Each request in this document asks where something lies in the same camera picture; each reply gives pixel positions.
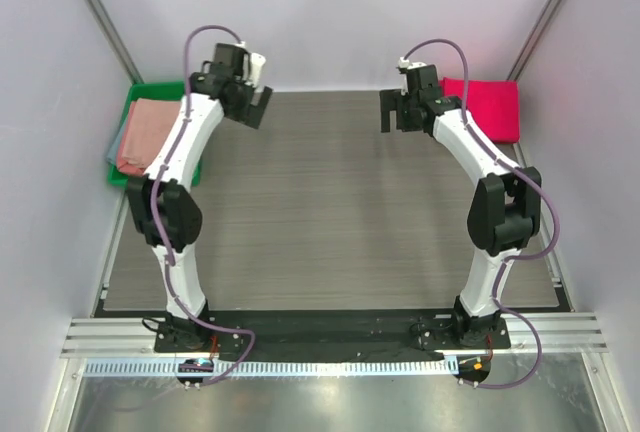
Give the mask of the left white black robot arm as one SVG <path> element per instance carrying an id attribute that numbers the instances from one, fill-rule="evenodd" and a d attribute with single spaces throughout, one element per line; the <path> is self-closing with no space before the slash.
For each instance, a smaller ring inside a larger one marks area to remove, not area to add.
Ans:
<path id="1" fill-rule="evenodd" d="M 259 90 L 264 56 L 206 61 L 190 75 L 177 119 L 145 174 L 129 180 L 126 194 L 136 231 L 159 264 L 167 295 L 156 326 L 157 352 L 198 352 L 214 339 L 208 302 L 199 282 L 195 243 L 203 214 L 191 195 L 192 179 L 223 119 L 256 129 L 273 93 Z"/>

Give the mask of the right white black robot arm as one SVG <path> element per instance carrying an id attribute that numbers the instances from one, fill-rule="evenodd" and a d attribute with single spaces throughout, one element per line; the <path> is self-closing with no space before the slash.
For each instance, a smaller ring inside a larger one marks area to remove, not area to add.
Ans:
<path id="1" fill-rule="evenodd" d="M 382 132 L 428 134 L 475 186 L 467 216 L 474 255 L 449 331 L 458 345 L 479 348 L 499 328 L 499 304 L 513 263 L 539 232 L 541 175 L 519 168 L 478 128 L 461 98 L 444 94 L 435 66 L 402 59 L 398 70 L 403 87 L 379 93 Z"/>

